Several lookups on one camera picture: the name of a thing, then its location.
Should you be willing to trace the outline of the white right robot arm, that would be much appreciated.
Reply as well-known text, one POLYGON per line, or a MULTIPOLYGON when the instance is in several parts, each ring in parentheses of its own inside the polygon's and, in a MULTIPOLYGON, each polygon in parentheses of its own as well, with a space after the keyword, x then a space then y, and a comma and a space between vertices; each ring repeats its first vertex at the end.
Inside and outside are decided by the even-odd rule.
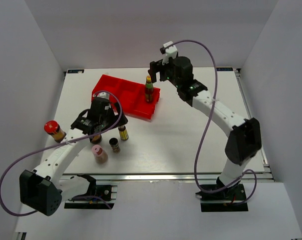
POLYGON ((262 147, 259 121, 244 118, 217 101, 207 86, 194 78, 193 65, 185 56, 170 57, 167 62, 152 61, 148 73, 154 83, 170 81, 184 102, 205 114, 208 122, 214 122, 227 136, 224 150, 227 161, 215 189, 208 193, 229 199, 234 195, 234 186, 240 182, 245 167, 262 147))

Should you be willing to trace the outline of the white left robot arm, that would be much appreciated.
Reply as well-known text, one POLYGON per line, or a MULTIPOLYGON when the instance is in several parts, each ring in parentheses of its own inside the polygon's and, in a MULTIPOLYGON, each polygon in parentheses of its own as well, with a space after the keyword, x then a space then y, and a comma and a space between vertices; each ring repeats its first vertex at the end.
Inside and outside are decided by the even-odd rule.
POLYGON ((85 139, 125 125, 128 122, 119 100, 110 102, 95 97, 91 107, 82 111, 71 124, 65 139, 32 171, 19 177, 21 202, 34 210, 51 216, 67 200, 92 199, 96 195, 96 180, 80 173, 69 180, 61 177, 74 158, 88 144, 85 139))

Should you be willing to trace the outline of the yellow-label dark sauce bottle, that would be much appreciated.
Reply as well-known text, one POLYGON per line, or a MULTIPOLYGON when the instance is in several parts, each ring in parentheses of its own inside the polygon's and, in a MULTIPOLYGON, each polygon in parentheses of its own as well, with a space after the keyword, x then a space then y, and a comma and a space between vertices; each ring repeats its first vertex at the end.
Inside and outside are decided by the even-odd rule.
POLYGON ((119 126, 118 130, 119 130, 120 139, 123 141, 128 140, 129 135, 128 135, 126 127, 124 125, 119 126))

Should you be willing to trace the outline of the green-label red sauce bottle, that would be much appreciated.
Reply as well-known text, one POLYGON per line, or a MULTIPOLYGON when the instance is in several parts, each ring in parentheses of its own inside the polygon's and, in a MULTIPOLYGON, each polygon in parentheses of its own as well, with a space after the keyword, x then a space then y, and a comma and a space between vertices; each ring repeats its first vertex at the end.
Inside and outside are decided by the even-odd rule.
POLYGON ((151 103, 153 101, 154 86, 151 77, 146 76, 145 83, 145 101, 151 103))

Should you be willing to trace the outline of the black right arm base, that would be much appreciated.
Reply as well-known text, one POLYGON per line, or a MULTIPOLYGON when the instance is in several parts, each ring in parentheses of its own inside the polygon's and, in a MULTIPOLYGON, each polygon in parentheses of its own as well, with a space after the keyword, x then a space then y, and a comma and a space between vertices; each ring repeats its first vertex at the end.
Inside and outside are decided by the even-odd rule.
POLYGON ((200 200, 200 207, 203 213, 225 213, 225 212, 247 212, 246 193, 243 184, 234 187, 228 193, 225 191, 213 194, 199 191, 195 196, 200 200))

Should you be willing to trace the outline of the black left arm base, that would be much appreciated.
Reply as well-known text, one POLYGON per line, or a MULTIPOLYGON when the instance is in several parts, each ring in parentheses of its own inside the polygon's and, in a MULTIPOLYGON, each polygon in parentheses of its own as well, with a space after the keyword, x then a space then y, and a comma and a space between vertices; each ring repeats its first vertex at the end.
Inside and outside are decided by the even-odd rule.
POLYGON ((81 198, 71 198, 64 203, 65 209, 111 210, 117 199, 118 186, 114 184, 95 184, 81 198))

